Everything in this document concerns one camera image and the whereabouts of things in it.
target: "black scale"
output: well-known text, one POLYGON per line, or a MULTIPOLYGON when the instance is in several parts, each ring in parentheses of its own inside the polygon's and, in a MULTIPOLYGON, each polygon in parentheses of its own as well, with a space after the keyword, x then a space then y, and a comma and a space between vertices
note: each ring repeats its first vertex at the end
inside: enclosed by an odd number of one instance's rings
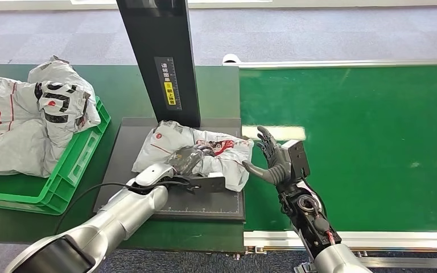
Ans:
MULTIPOLYGON (((158 121, 174 120, 188 127, 240 137, 240 117, 200 118, 186 1, 118 0, 117 3, 156 119, 122 120, 103 183, 126 184, 136 177, 131 168, 145 137, 158 121)), ((207 187, 203 188, 192 195, 171 187, 167 204, 153 217, 245 221, 243 192, 226 189, 207 192, 207 187)), ((93 211, 97 212, 118 190, 101 188, 93 211)))

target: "yellow label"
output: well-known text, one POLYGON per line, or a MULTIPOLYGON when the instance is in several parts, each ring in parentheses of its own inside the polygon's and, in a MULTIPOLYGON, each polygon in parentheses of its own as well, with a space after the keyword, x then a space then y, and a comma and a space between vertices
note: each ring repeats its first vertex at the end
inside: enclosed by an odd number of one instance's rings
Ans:
POLYGON ((164 82, 165 91, 167 92, 167 101, 169 105, 176 105, 175 94, 173 93, 173 85, 171 82, 164 82))

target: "red wire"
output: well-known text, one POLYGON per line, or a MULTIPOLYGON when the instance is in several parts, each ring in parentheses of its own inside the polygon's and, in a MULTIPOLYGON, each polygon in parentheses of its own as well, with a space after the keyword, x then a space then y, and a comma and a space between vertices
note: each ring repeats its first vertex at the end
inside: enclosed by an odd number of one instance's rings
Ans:
POLYGON ((331 243, 331 245, 335 245, 336 242, 334 241, 334 237, 332 236, 332 233, 328 230, 326 231, 327 237, 329 237, 329 243, 331 243))

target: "green tabletop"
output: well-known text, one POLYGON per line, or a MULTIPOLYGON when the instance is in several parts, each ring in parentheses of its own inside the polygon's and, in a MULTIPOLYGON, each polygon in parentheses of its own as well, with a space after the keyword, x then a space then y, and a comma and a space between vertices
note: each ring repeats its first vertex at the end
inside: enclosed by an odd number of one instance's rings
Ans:
MULTIPOLYGON (((337 230, 437 231, 437 65, 243 69, 240 92, 243 124, 305 128, 337 230)), ((259 149, 253 161, 265 167, 259 149)), ((246 230, 290 229, 272 186, 245 193, 246 230)))
MULTIPOLYGON (((34 65, 0 65, 0 76, 26 81, 34 65)), ((145 86, 135 65, 75 65, 100 96, 112 117, 75 196, 99 184, 108 164, 122 117, 152 117, 145 86)), ((238 118, 238 68, 197 67, 201 115, 206 118, 238 118)), ((80 200, 65 218, 61 230, 84 222, 92 215, 96 193, 80 200)), ((0 242, 33 242, 51 235, 56 216, 0 209, 0 242)), ((121 247, 142 249, 221 251, 244 250, 242 223, 147 221, 121 247)))

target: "black cable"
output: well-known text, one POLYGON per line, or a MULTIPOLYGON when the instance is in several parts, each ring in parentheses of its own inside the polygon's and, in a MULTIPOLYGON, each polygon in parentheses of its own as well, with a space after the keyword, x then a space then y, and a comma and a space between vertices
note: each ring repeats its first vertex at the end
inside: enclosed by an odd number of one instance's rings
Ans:
POLYGON ((64 213, 61 215, 61 217, 59 218, 59 221, 57 222, 56 227, 54 228, 54 235, 57 235, 57 231, 59 230, 59 227, 61 226, 61 223, 63 223, 64 217, 66 217, 66 215, 68 214, 68 212, 71 210, 71 208, 76 204, 76 202, 78 202, 79 199, 81 199, 83 196, 85 196, 87 193, 89 193, 90 191, 96 189, 96 188, 101 188, 103 186, 121 186, 121 187, 125 187, 128 189, 136 189, 135 187, 132 186, 128 186, 125 184, 121 184, 121 183, 116 183, 116 182, 112 182, 112 183, 102 183, 99 185, 94 185, 91 188, 88 188, 87 190, 85 190, 82 194, 80 194, 74 201, 72 201, 69 206, 66 208, 66 210, 64 211, 64 213))
POLYGON ((178 181, 162 181, 162 182, 155 183, 155 184, 153 184, 151 186, 140 187, 140 188, 133 187, 133 186, 128 186, 126 184, 121 184, 121 183, 116 183, 116 182, 102 183, 102 184, 99 184, 99 185, 94 185, 91 188, 88 188, 87 190, 85 190, 82 194, 80 194, 74 201, 72 201, 69 204, 69 206, 66 208, 64 213, 59 218, 59 221, 57 222, 56 227, 54 228, 54 232, 53 233, 54 233, 54 235, 57 235, 59 227, 63 223, 64 217, 66 217, 66 215, 71 210, 71 208, 75 205, 75 203, 78 202, 78 200, 81 199, 83 196, 85 196, 87 193, 91 192, 92 190, 94 190, 96 188, 101 188, 103 186, 121 186, 121 187, 125 187, 125 188, 127 188, 129 190, 132 190, 133 192, 136 192, 136 191, 149 191, 151 189, 154 189, 155 187, 163 186, 163 185, 190 186, 190 187, 195 188, 195 189, 200 187, 198 185, 191 185, 191 184, 188 184, 188 183, 185 183, 185 182, 178 182, 178 181))

